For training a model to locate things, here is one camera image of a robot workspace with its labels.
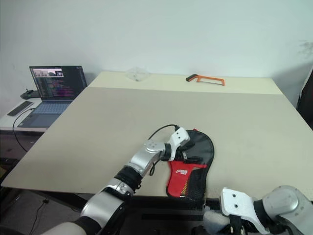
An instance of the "laptop screen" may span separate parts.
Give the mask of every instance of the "laptop screen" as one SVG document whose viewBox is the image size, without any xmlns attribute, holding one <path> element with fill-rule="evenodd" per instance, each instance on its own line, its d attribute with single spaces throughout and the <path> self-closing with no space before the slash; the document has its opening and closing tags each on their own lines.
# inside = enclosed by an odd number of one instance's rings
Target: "laptop screen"
<svg viewBox="0 0 313 235">
<path fill-rule="evenodd" d="M 81 66 L 30 66 L 44 101 L 72 101 L 87 86 Z"/>
</svg>

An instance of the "white logo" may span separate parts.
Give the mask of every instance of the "white logo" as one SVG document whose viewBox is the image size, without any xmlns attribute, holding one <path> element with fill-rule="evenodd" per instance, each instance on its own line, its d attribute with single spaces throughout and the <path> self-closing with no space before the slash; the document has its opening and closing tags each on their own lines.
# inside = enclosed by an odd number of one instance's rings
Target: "white logo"
<svg viewBox="0 0 313 235">
<path fill-rule="evenodd" d="M 188 170 L 176 170 L 175 173 L 180 173 L 182 175 L 186 175 Z"/>
</svg>

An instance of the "laptop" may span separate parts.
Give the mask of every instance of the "laptop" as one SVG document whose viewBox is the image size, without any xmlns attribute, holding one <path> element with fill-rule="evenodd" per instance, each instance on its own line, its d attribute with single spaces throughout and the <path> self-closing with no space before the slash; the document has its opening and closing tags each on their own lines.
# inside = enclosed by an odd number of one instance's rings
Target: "laptop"
<svg viewBox="0 0 313 235">
<path fill-rule="evenodd" d="M 19 125 L 48 128 L 87 86 L 81 66 L 30 66 L 42 103 Z"/>
</svg>

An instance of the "cable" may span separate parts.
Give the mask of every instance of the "cable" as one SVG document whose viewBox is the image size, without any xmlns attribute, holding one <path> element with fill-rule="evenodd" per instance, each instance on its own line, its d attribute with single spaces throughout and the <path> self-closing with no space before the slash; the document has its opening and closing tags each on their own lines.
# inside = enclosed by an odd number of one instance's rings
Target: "cable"
<svg viewBox="0 0 313 235">
<path fill-rule="evenodd" d="M 154 131 L 152 133 L 152 135 L 150 135 L 148 140 L 150 140 L 157 132 L 159 132 L 160 130 L 162 130 L 162 129 L 166 128 L 166 127 L 169 127 L 169 126 L 174 126 L 175 131 L 179 129 L 179 126 L 177 126 L 175 124 L 169 124 L 169 125 L 162 126 L 162 127 L 158 128 L 156 131 Z M 150 172 L 149 172 L 150 176 L 153 176 L 153 174 L 155 173 L 156 164 L 161 160 L 160 156 L 161 156 L 161 152 L 159 153 L 158 160 L 155 163 L 152 163 L 152 167 L 151 167 Z"/>
<path fill-rule="evenodd" d="M 22 114 L 26 113 L 26 112 L 29 111 L 29 110 L 33 110 L 33 109 L 34 109 L 34 108 L 27 109 L 26 111 L 22 112 L 22 113 L 15 119 L 15 121 L 14 121 L 14 123 L 13 123 L 13 126 L 12 126 L 12 131 L 13 131 L 13 134 L 14 134 L 14 136 L 15 136 L 15 139 L 16 139 L 16 141 L 19 143 L 20 147 L 21 147 L 25 152 L 27 152 L 27 150 L 26 150 L 26 149 L 21 145 L 21 143 L 19 142 L 18 137 L 16 136 L 15 131 L 14 131 L 14 125 L 15 125 L 15 122 L 17 121 L 17 119 L 19 119 L 19 117 L 20 117 Z"/>
<path fill-rule="evenodd" d="M 169 127 L 169 126 L 174 126 L 175 127 L 175 131 L 179 129 L 179 126 L 175 125 L 175 124 L 169 124 L 169 125 L 166 125 L 166 126 L 162 126 L 160 128 L 158 128 L 156 131 L 154 131 L 152 133 L 152 135 L 150 135 L 150 137 L 148 138 L 148 140 L 150 140 L 157 132 L 159 132 L 160 130 L 166 128 L 166 127 Z"/>
<path fill-rule="evenodd" d="M 149 175 L 153 176 L 153 174 L 155 173 L 155 166 L 156 164 L 160 161 L 161 159 L 159 158 L 155 163 L 152 163 L 152 167 L 150 169 Z"/>
<path fill-rule="evenodd" d="M 73 209 L 72 207 L 71 207 L 71 210 L 74 212 L 80 213 L 80 211 L 77 211 L 77 210 Z"/>
<path fill-rule="evenodd" d="M 292 232 L 291 228 L 289 228 L 288 226 L 284 226 L 284 228 L 287 230 L 289 235 L 293 235 L 293 232 Z"/>
<path fill-rule="evenodd" d="M 34 227 L 35 227 L 35 224 L 36 224 L 36 221 L 38 219 L 38 212 L 39 210 L 44 206 L 44 204 L 47 204 L 49 202 L 49 200 L 46 198 L 43 200 L 43 203 L 38 207 L 37 211 L 36 211 L 36 217 L 35 217 L 35 220 L 33 222 L 33 225 L 31 226 L 31 230 L 29 232 L 28 235 L 32 235 L 32 233 L 34 232 Z"/>
</svg>

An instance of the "laptop keyboard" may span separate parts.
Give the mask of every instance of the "laptop keyboard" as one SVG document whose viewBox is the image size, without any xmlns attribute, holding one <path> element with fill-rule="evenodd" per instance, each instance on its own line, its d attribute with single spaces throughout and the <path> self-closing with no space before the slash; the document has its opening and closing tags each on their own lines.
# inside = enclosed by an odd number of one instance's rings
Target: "laptop keyboard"
<svg viewBox="0 0 313 235">
<path fill-rule="evenodd" d="M 41 103 L 35 110 L 34 114 L 61 114 L 67 109 L 70 103 Z"/>
</svg>

